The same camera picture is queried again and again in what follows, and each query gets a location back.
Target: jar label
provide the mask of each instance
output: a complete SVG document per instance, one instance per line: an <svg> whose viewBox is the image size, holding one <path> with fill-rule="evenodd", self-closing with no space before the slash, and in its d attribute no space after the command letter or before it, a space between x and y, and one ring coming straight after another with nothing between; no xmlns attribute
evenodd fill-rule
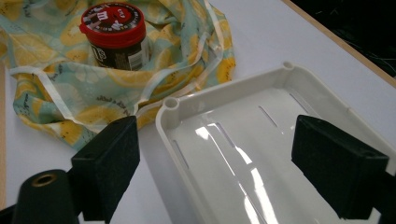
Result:
<svg viewBox="0 0 396 224"><path fill-rule="evenodd" d="M147 38L139 44L123 49L106 49L91 44L93 54L100 66L135 71L149 61Z"/></svg>

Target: red jar lid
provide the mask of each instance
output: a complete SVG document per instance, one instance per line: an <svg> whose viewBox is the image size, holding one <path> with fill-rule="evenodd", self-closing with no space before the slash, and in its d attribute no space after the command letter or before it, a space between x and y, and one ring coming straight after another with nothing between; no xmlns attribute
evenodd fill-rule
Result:
<svg viewBox="0 0 396 224"><path fill-rule="evenodd" d="M146 36L142 11L125 3L103 3L88 8L79 30L91 43L103 48L124 48Z"/></svg>

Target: jar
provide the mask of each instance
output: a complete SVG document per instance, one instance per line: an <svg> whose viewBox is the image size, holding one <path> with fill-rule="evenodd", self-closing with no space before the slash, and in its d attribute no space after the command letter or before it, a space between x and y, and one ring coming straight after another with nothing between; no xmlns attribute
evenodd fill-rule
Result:
<svg viewBox="0 0 396 224"><path fill-rule="evenodd" d="M103 3L81 16L80 31L91 43L100 66L138 70L149 61L142 11L125 3Z"/></svg>

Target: white plastic tray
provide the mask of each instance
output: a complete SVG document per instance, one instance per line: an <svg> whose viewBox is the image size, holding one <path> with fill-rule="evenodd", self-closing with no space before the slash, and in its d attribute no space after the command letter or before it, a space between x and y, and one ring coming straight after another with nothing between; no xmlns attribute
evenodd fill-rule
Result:
<svg viewBox="0 0 396 224"><path fill-rule="evenodd" d="M341 220L291 162L298 115L325 119L391 157L395 149L318 78L292 63L167 98L156 125L203 223L377 223Z"/></svg>

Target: tray slot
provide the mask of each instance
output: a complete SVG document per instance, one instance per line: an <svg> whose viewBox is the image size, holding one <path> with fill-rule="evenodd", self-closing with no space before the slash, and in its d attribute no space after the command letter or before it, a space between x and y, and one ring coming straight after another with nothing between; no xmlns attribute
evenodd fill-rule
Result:
<svg viewBox="0 0 396 224"><path fill-rule="evenodd" d="M270 114L268 114L268 112L264 109L264 107L259 105L259 109L265 115L265 117L267 117L269 120L271 120L271 122L274 124L274 126L277 127L276 122L274 121L273 118L271 118Z"/></svg>
<svg viewBox="0 0 396 224"><path fill-rule="evenodd" d="M225 131L223 126L219 122L216 122L215 125L218 128L218 130L220 131L220 133L224 136L224 138L227 139L228 143L230 143L231 147L236 147L236 144L233 142L233 139L231 139L231 137L227 134L227 132Z"/></svg>
<svg viewBox="0 0 396 224"><path fill-rule="evenodd" d="M305 108L305 106L303 106L303 104L299 101L299 100L297 100L297 98L294 96L294 94L293 93L291 93L291 92L289 92L289 95L291 96L291 98L305 111L305 113L306 114L310 114L309 112L308 112L308 110Z"/></svg>
<svg viewBox="0 0 396 224"><path fill-rule="evenodd" d="M187 163L186 158L184 157L183 153L182 153L181 150L180 150L180 146L178 145L177 140L175 140L175 139L172 140L172 143L173 143L174 147L176 148L177 152L179 153L181 159L184 161L184 164L186 165L187 169L190 169L190 166L189 166L189 164Z"/></svg>

